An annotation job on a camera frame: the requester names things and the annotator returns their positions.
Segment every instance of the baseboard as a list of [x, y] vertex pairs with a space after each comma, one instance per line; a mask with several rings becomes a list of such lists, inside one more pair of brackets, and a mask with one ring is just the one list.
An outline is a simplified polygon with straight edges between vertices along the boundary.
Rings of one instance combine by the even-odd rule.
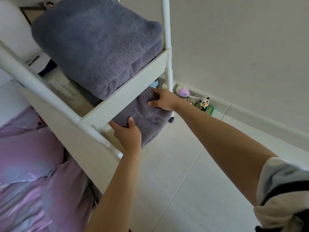
[[176, 84], [181, 84], [187, 87], [190, 91], [198, 96], [210, 97], [210, 105], [222, 114], [225, 114], [235, 120], [256, 128], [273, 137], [283, 140], [297, 148], [309, 152], [309, 134], [300, 130], [291, 128], [287, 125], [269, 119], [267, 117], [257, 115], [237, 105], [233, 105], [220, 98], [214, 97], [211, 94], [195, 89], [186, 84], [176, 81]]

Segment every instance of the white shelf frame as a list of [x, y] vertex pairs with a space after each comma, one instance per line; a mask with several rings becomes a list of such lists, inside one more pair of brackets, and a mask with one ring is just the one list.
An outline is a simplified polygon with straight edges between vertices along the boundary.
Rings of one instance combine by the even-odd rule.
[[80, 129], [98, 140], [121, 158], [122, 153], [99, 133], [100, 130], [144, 91], [156, 78], [163, 74], [164, 71], [166, 72], [168, 89], [172, 91], [173, 71], [169, 0], [161, 0], [161, 4], [165, 31], [165, 50], [84, 117], [80, 117], [54, 94], [48, 83], [24, 62], [21, 62], [21, 59], [1, 41], [0, 67], [21, 85], [44, 99]]

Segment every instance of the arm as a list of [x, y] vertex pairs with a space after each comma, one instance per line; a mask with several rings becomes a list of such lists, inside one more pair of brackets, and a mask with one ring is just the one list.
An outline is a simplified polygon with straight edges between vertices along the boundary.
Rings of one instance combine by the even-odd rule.
[[276, 154], [168, 90], [153, 91], [160, 99], [148, 104], [178, 113], [234, 185], [253, 206], [257, 205], [256, 191], [262, 167]]
[[141, 160], [141, 132], [133, 118], [129, 118], [129, 128], [110, 122], [125, 149], [115, 174], [102, 200], [92, 215], [86, 232], [128, 232], [131, 207], [137, 183]]

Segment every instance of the sleeve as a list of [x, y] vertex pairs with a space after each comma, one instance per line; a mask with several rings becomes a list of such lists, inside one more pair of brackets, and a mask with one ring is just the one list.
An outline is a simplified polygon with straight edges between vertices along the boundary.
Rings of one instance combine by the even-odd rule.
[[261, 227], [256, 231], [309, 231], [309, 171], [270, 158], [262, 168], [257, 203], [254, 213]]

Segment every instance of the white pole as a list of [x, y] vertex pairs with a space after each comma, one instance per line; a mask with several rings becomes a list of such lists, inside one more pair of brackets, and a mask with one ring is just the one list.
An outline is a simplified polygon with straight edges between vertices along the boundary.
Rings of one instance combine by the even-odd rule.
[[[162, 12], [163, 12], [163, 23], [164, 23], [164, 43], [165, 48], [169, 49], [172, 47], [171, 42], [171, 21], [170, 21], [170, 1], [161, 0]], [[168, 54], [166, 61], [166, 81], [168, 84], [168, 90], [173, 91], [173, 70], [172, 70], [172, 51]]]
[[81, 122], [81, 117], [75, 113], [64, 101], [55, 95], [44, 83], [41, 78], [37, 78], [34, 71], [20, 62], [16, 55], [0, 41], [0, 68], [6, 71], [10, 76], [16, 79], [21, 85], [31, 90], [37, 96], [47, 101], [50, 105], [56, 108], [70, 121], [84, 130], [87, 134], [98, 140], [100, 143], [110, 148], [119, 158], [122, 153], [119, 152], [108, 140], [98, 133], [90, 125]]

